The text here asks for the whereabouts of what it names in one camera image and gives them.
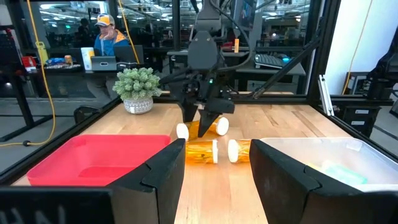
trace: cable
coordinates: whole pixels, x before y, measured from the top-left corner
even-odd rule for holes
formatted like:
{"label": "cable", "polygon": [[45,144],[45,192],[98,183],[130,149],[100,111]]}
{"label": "cable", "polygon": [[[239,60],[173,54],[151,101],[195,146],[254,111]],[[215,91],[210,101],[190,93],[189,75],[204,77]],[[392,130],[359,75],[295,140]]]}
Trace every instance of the cable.
{"label": "cable", "polygon": [[250,48],[249,37],[246,35],[245,31],[243,31],[242,27],[240,25],[238,25],[238,23],[235,22],[234,19],[231,16],[229,16],[227,13],[225,13],[223,10],[221,10],[220,7],[218,7],[212,0],[210,0],[209,2],[217,11],[219,11],[222,15],[227,17],[233,24],[236,25],[236,27],[239,29],[239,31],[243,35],[245,41],[248,43],[249,55],[248,55],[247,59],[244,62],[240,63],[239,65],[234,65],[234,66],[231,66],[231,67],[219,68],[219,69],[217,69],[217,72],[226,72],[226,71],[230,71],[230,70],[236,70],[236,69],[238,69],[239,67],[242,67],[243,65],[245,65],[246,63],[248,63],[251,60],[252,51],[251,51],[251,48]]}
{"label": "cable", "polygon": [[[39,46],[39,38],[37,37],[37,31],[36,31],[36,26],[35,26],[35,21],[33,20],[33,13],[32,13],[32,8],[30,7],[30,0],[27,0],[27,7],[29,10],[29,14],[30,14],[30,19],[32,21],[32,27],[33,27],[33,33],[35,34],[35,39],[36,39],[36,46]],[[47,85],[47,78],[45,76],[45,72],[44,72],[44,61],[42,60],[42,54],[41,51],[39,52],[39,59],[40,59],[40,64],[41,64],[41,69],[42,69],[42,75],[43,75],[43,80],[44,80],[44,87],[45,90],[47,91],[47,94],[49,96],[49,102],[51,105],[51,110],[52,110],[52,129],[51,129],[51,133],[50,136],[42,142],[30,142],[30,141],[24,141],[24,142],[14,142],[14,143],[8,143],[8,144],[2,144],[0,145],[0,147],[5,147],[5,146],[19,146],[19,145],[23,145],[23,146],[39,146],[42,144],[45,144],[47,142],[49,142],[52,138],[52,136],[54,135],[54,131],[55,131],[55,108],[54,108],[54,103],[52,101],[52,97],[50,94],[50,90],[49,90],[49,86]]]}
{"label": "cable", "polygon": [[129,31],[129,28],[128,28],[128,26],[127,26],[126,16],[124,16],[124,11],[123,11],[123,7],[122,7],[122,2],[121,2],[120,0],[118,0],[118,1],[119,1],[119,7],[120,7],[120,9],[121,9],[121,11],[122,11],[124,26],[126,27],[126,30],[127,30],[127,36],[129,37],[130,44],[131,44],[131,47],[132,47],[132,51],[134,52],[134,56],[136,57],[137,63],[140,64],[140,63],[139,63],[139,59],[138,59],[138,55],[137,55],[137,52],[136,52],[136,48],[134,47],[134,44],[132,43],[132,40],[131,40],[131,37],[130,37],[130,31]]}
{"label": "cable", "polygon": [[356,55],[356,51],[358,50],[359,43],[360,43],[360,41],[362,39],[363,30],[365,30],[365,25],[366,25],[366,21],[368,19],[369,11],[371,10],[372,2],[373,2],[373,0],[371,0],[371,3],[369,4],[368,11],[367,11],[366,17],[365,17],[365,21],[364,21],[363,26],[362,26],[361,34],[359,35],[358,43],[356,43],[354,55],[353,55],[353,58],[351,59],[351,64],[349,65],[347,80],[346,80],[346,83],[344,84],[343,92],[341,93],[342,95],[344,95],[344,92],[346,91],[347,86],[348,86],[348,82],[349,82],[349,80],[351,78],[351,69],[353,67],[354,58],[355,58],[355,55]]}

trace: white wall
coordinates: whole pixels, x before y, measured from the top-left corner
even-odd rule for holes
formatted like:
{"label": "white wall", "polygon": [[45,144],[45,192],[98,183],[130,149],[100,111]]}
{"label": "white wall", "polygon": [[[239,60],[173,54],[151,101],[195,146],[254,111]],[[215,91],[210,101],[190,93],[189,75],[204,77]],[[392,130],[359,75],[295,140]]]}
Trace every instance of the white wall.
{"label": "white wall", "polygon": [[[371,0],[341,0],[326,79],[330,94],[341,94]],[[398,0],[373,0],[352,72],[370,72],[387,52],[398,26]]]}

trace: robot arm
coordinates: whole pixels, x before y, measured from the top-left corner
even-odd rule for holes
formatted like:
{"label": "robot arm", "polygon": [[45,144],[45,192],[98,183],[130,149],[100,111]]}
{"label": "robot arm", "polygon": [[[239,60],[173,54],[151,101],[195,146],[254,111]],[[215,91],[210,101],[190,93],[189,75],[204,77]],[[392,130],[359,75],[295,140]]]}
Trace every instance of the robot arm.
{"label": "robot arm", "polygon": [[[188,47],[188,67],[160,81],[161,84],[170,84],[170,91],[182,110],[183,122],[192,121],[201,106],[199,137],[206,133],[219,115],[234,112],[226,86],[228,79],[218,72],[224,66],[220,52],[222,43],[217,42],[224,33],[220,12],[210,1],[203,2],[202,10],[197,15],[196,34]],[[213,4],[218,5],[218,0],[214,0]]]}

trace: yellow cable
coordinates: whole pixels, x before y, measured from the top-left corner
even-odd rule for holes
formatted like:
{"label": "yellow cable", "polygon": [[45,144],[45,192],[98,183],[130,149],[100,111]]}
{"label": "yellow cable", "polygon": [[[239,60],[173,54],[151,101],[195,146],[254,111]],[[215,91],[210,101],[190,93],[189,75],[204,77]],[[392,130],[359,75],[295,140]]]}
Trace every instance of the yellow cable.
{"label": "yellow cable", "polygon": [[[27,7],[29,9],[30,19],[32,21],[33,32],[35,34],[35,39],[36,39],[36,46],[38,46],[39,38],[37,37],[36,26],[35,26],[35,22],[33,20],[32,8],[30,7],[30,0],[27,0]],[[49,86],[47,85],[47,79],[46,79],[45,72],[44,72],[44,61],[42,60],[42,54],[40,53],[40,51],[38,51],[38,52],[39,52],[39,59],[40,59],[40,62],[41,62],[41,67],[42,67],[42,75],[43,75],[43,80],[44,80],[44,86],[45,86],[45,90],[47,91],[47,94],[49,96],[49,101],[50,101],[50,105],[51,105],[53,123],[52,123],[52,129],[51,129],[50,136],[45,141],[42,141],[42,142],[30,142],[30,143],[28,143],[28,145],[30,145],[30,146],[38,146],[38,145],[45,144],[45,143],[49,142],[51,140],[52,136],[54,135],[54,131],[55,131],[55,108],[54,108],[54,103],[52,101],[52,97],[51,97],[51,94],[50,94]],[[0,145],[0,147],[19,146],[19,145],[22,145],[22,144],[23,144],[23,142],[14,142],[14,143],[2,144],[2,145]]]}
{"label": "yellow cable", "polygon": [[361,30],[361,35],[359,35],[359,40],[358,40],[358,43],[356,44],[354,55],[353,55],[353,58],[351,59],[351,64],[349,65],[347,80],[346,80],[346,83],[344,84],[343,92],[341,93],[342,95],[344,95],[344,92],[346,91],[347,86],[348,86],[348,82],[349,82],[349,80],[351,78],[351,69],[353,67],[354,58],[355,58],[355,55],[356,55],[356,51],[358,50],[359,43],[360,43],[360,41],[362,39],[363,30],[365,29],[366,21],[368,19],[369,11],[371,10],[372,2],[373,2],[373,0],[371,0],[371,3],[370,3],[369,8],[368,8],[368,12],[366,13],[365,21],[363,22],[363,26],[362,26],[362,30]]}
{"label": "yellow cable", "polygon": [[127,26],[127,21],[126,21],[126,16],[124,16],[124,11],[123,11],[123,7],[122,7],[122,2],[121,2],[120,0],[118,0],[118,1],[119,1],[119,7],[120,7],[120,9],[122,10],[122,16],[123,16],[124,26],[126,27],[127,36],[129,37],[130,44],[131,44],[131,47],[132,47],[132,51],[134,52],[134,56],[136,57],[137,63],[140,64],[140,63],[139,63],[138,56],[137,56],[136,48],[134,47],[134,44],[132,43],[132,40],[131,40],[131,37],[130,37],[130,32],[129,32],[129,28],[128,28],[128,26]]}

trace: red object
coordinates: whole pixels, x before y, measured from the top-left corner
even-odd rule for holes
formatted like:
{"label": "red object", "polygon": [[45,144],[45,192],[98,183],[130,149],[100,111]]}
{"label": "red object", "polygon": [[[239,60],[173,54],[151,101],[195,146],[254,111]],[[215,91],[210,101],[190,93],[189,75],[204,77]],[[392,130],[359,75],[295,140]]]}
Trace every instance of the red object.
{"label": "red object", "polygon": [[165,135],[81,135],[27,173],[31,185],[105,186],[170,144]]}
{"label": "red object", "polygon": [[36,61],[32,56],[23,56],[22,63],[24,64],[25,68],[36,67]]}

